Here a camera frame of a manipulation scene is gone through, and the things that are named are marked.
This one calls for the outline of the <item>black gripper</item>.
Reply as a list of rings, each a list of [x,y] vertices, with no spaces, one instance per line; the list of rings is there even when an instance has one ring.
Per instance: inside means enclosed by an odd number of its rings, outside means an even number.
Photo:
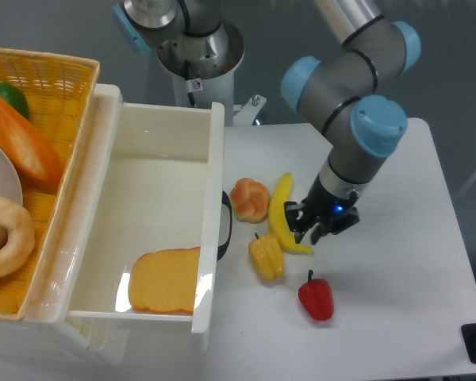
[[[286,222],[294,234],[294,242],[300,244],[314,226],[311,245],[329,233],[336,235],[357,224],[359,214],[355,203],[358,198],[355,189],[345,190],[343,197],[337,197],[316,178],[302,202],[284,203]]]

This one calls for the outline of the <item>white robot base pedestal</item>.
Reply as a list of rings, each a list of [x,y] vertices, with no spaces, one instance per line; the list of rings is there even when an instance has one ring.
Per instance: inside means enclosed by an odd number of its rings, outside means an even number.
[[[244,104],[235,103],[235,71],[244,58],[244,39],[229,21],[223,20],[208,36],[179,34],[156,53],[171,76],[177,106],[209,109],[219,102],[225,108],[226,126],[259,124],[265,97],[254,94]]]

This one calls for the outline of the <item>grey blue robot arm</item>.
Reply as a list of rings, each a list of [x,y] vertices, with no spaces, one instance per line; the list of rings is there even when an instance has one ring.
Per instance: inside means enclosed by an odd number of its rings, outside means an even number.
[[[356,201],[407,128],[404,110],[376,89],[413,66],[421,50],[416,30],[388,22],[372,1],[317,7],[344,51],[331,63],[302,57],[282,77],[282,97],[332,146],[307,196],[279,207],[295,242],[305,235],[317,241],[359,221]],[[120,1],[113,17],[137,52],[155,51],[178,106],[219,102],[225,120],[235,120],[234,72],[244,41],[218,1]]]

